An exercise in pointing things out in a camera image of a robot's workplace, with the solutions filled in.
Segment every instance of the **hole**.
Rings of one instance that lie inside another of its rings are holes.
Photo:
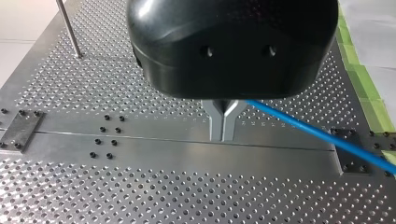
[[[276,47],[272,45],[267,45],[262,49],[262,56],[264,57],[274,57],[276,55]]]
[[[200,48],[200,54],[204,58],[211,58],[213,56],[213,49],[209,46],[202,46]]]

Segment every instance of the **metal breadboard table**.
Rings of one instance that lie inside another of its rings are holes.
[[[240,114],[232,142],[211,142],[199,101],[142,77],[125,3],[68,0],[82,58],[58,14],[0,90],[1,223],[396,223],[392,176],[348,170],[353,159],[256,108]],[[266,103],[354,130],[378,155],[395,143],[370,136],[336,43],[315,84]]]

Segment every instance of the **blue cable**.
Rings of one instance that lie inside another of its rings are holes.
[[[247,100],[247,103],[249,105],[254,105],[257,108],[259,108],[260,110],[262,110],[263,112],[273,115],[275,117],[278,117],[279,119],[284,120],[285,122],[295,126],[296,128],[305,131],[306,133],[310,133],[313,134],[314,136],[327,141],[329,143],[335,144],[336,146],[342,148],[345,151],[348,151],[388,172],[390,172],[391,174],[396,174],[396,166],[393,165],[392,163],[377,157],[375,154],[368,152],[366,150],[364,150],[363,148],[354,146],[353,144],[348,143],[347,141],[344,141],[340,138],[337,138],[329,133],[325,133],[320,129],[317,129],[309,124],[306,124],[304,122],[301,122],[283,112],[280,112],[276,109],[273,109],[272,107],[262,104],[258,101],[254,101],[254,100]]]

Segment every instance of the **vertical pole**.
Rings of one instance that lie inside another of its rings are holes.
[[[67,33],[69,33],[69,38],[70,41],[72,42],[73,49],[76,53],[76,57],[81,58],[82,54],[81,51],[79,51],[78,43],[74,35],[72,25],[70,24],[70,20],[67,17],[67,12],[66,9],[64,8],[64,2],[63,0],[56,0],[56,3],[58,4],[58,8],[61,11],[62,17],[64,18],[64,24],[66,25]]]

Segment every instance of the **black plastic cover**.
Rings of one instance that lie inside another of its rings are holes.
[[[130,0],[138,63],[165,94],[283,98],[317,77],[338,20],[336,0]]]

